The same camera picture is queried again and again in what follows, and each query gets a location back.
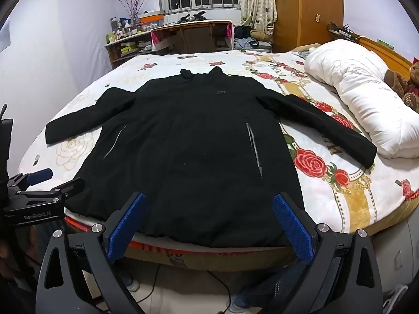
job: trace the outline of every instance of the teddy bear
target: teddy bear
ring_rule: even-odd
[[[395,91],[405,105],[419,113],[419,62],[410,67],[410,79],[406,81],[400,73],[387,70],[384,81]]]

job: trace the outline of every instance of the box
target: box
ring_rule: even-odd
[[[163,26],[164,12],[157,11],[141,14],[138,15],[138,19],[140,20],[142,30],[147,31],[152,28]]]

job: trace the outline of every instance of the jacket sleeve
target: jacket sleeve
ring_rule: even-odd
[[[269,89],[265,89],[256,98],[261,105],[280,118],[283,117],[315,128],[366,168],[370,168],[374,163],[377,148],[373,143],[355,130],[334,120],[309,102],[293,94],[284,96]]]
[[[128,110],[134,103],[135,93],[111,87],[95,105],[69,113],[47,124],[45,141],[57,143],[102,125],[118,113]]]

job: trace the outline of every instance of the mattress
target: mattress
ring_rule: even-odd
[[[292,53],[226,51],[140,55],[93,82],[55,118],[93,105],[109,87],[135,91],[150,79],[177,75],[181,69],[208,73],[214,66],[228,75],[251,76],[266,88],[282,94],[295,94],[368,138],[336,90],[307,75],[304,60]],[[419,159],[376,156],[374,165],[366,169],[316,130],[285,120],[280,121],[280,126],[294,158],[305,209],[316,223],[326,223],[336,232],[365,228],[372,235],[405,219],[417,207]],[[95,146],[100,131],[101,128],[97,128],[76,138],[46,145],[44,129],[23,157],[19,172],[51,168],[53,178],[30,190],[50,190],[71,180]],[[67,209],[65,213],[68,224],[78,230],[87,230],[98,222]],[[127,256],[194,269],[247,270],[286,263],[290,249],[210,249],[137,233]]]

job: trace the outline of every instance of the floral bedsheet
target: floral bedsheet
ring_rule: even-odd
[[[295,94],[344,126],[368,136],[336,90],[309,77],[304,72],[304,60],[292,53],[140,55],[93,82],[56,117],[93,105],[109,87],[135,91],[149,79],[176,75],[181,69],[208,73],[214,66],[228,75],[253,77],[279,93]],[[298,172],[305,209],[315,222],[326,223],[335,231],[353,232],[380,221],[408,202],[414,202],[408,204],[410,212],[417,206],[419,159],[376,156],[374,165],[366,169],[316,130],[286,120],[280,126]],[[19,171],[53,170],[51,180],[32,190],[49,190],[72,179],[92,151],[100,130],[47,146],[44,129],[23,157]],[[393,224],[389,222],[381,229]]]

